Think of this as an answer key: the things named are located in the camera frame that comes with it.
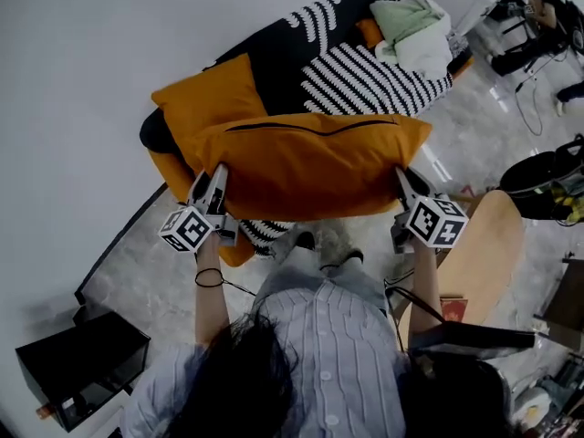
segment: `black hair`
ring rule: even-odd
[[[258,310],[238,319],[209,346],[166,436],[274,436],[294,400],[294,367],[276,324]]]
[[[400,377],[406,438],[512,438],[510,391],[497,369],[463,355],[412,359]]]

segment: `red book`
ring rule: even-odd
[[[468,300],[466,298],[441,298],[442,316],[446,321],[463,321]]]

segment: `shirt sleeve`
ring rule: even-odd
[[[156,438],[166,432],[191,392],[204,348],[182,344],[160,355],[142,373],[121,416],[124,438]]]

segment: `shirt button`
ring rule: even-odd
[[[338,425],[339,424],[339,417],[337,417],[336,415],[327,415],[325,417],[325,423],[331,427],[334,425]]]

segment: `green towel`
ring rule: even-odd
[[[440,21],[443,15],[434,10],[426,0],[378,0],[370,5],[375,21],[389,47],[384,49],[395,55],[395,45],[426,27]]]

